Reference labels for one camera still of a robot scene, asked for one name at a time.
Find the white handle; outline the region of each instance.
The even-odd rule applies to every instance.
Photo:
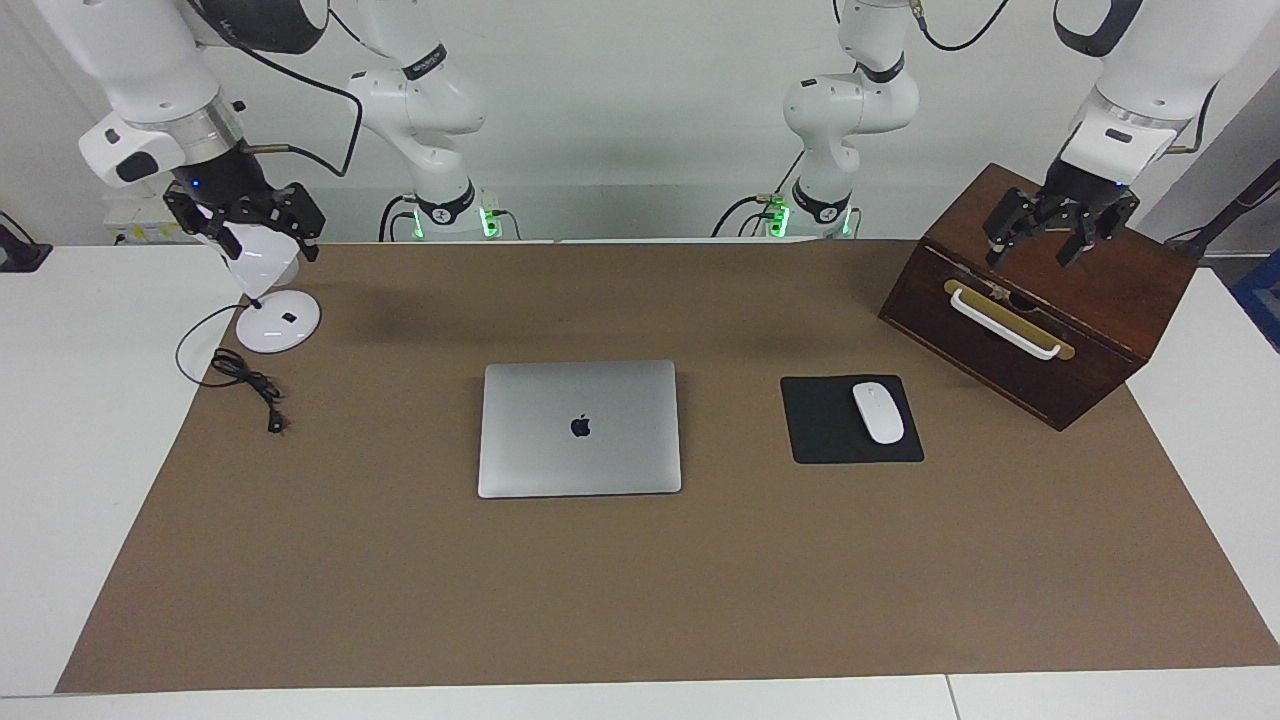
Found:
[[[1025,337],[1015,333],[1014,331],[988,318],[987,315],[983,315],[980,310],[970,305],[966,305],[965,301],[960,299],[961,292],[964,292],[964,288],[957,287],[956,291],[951,293],[952,307],[959,310],[960,314],[964,315],[965,318],[969,318],[970,320],[987,328],[988,331],[1014,343],[1014,346],[1021,350],[1023,352],[1030,355],[1032,357],[1036,357],[1037,360],[1052,360],[1057,357],[1059,352],[1062,351],[1061,345],[1055,345],[1053,350],[1044,350],[1043,347],[1036,345],[1034,342],[1027,340]]]

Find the dark brown wooden box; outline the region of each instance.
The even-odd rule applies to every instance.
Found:
[[[1070,268],[1055,259],[1066,234],[1051,232],[992,269],[982,223],[1010,187],[1038,190],[987,165],[915,246],[881,318],[1061,430],[1147,364],[1196,263],[1125,229]],[[1028,347],[963,315],[957,290]],[[1028,351],[1055,346],[1048,360]]]

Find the white mouse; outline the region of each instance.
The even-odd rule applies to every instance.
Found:
[[[888,388],[879,383],[858,383],[854,386],[854,404],[872,439],[881,445],[893,445],[902,439],[906,428],[902,427],[902,414],[893,402]]]

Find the wooden box lid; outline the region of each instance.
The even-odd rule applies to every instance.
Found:
[[[1196,261],[1126,228],[1070,268],[1062,268],[1055,258],[1068,233],[1050,232],[1021,242],[1000,269],[992,269],[986,260],[989,245],[982,224],[1010,187],[1030,193],[1039,190],[1016,173],[987,165],[933,223],[923,242],[1100,341],[1149,359],[1190,282]]]

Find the white table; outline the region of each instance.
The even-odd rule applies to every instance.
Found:
[[[0,720],[1280,717],[1280,666],[45,697],[195,395],[174,341],[237,297],[204,247],[60,247],[0,275]],[[188,366],[225,324],[192,337]],[[1280,356],[1201,270],[1129,386],[1275,633]]]

